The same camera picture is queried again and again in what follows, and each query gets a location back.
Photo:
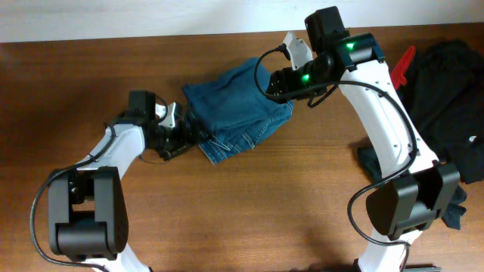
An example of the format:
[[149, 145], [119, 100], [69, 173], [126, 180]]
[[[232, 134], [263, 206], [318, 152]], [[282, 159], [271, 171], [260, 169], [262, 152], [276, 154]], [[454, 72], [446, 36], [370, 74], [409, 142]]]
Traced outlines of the blue denim jeans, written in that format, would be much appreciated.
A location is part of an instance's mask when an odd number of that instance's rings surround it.
[[259, 92], [271, 73], [256, 62], [252, 57], [215, 81], [182, 87], [191, 108], [186, 119], [203, 126], [199, 147], [214, 165], [254, 149], [292, 116], [292, 101], [278, 104]]

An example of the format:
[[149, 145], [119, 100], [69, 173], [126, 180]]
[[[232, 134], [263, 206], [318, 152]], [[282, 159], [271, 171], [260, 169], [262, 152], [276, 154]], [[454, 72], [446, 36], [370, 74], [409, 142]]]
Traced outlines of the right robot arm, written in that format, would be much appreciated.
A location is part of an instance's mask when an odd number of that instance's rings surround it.
[[276, 103], [310, 107], [340, 90], [351, 103], [377, 155], [381, 180], [363, 187], [373, 230], [356, 271], [405, 271], [411, 244], [441, 218], [460, 175], [428, 147], [392, 84], [385, 56], [369, 33], [351, 36], [336, 7], [305, 20], [308, 39], [289, 32], [278, 51], [291, 62], [272, 73], [262, 94]]

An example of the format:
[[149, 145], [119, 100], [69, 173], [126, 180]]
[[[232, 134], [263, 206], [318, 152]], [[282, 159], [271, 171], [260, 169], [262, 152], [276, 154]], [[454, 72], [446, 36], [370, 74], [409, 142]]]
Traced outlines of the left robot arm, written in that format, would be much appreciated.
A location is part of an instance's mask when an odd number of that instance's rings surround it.
[[49, 246], [60, 264], [95, 271], [149, 271], [129, 246], [121, 180], [145, 150], [164, 161], [185, 151], [191, 133], [183, 107], [150, 91], [130, 91], [126, 110], [78, 163], [48, 180]]

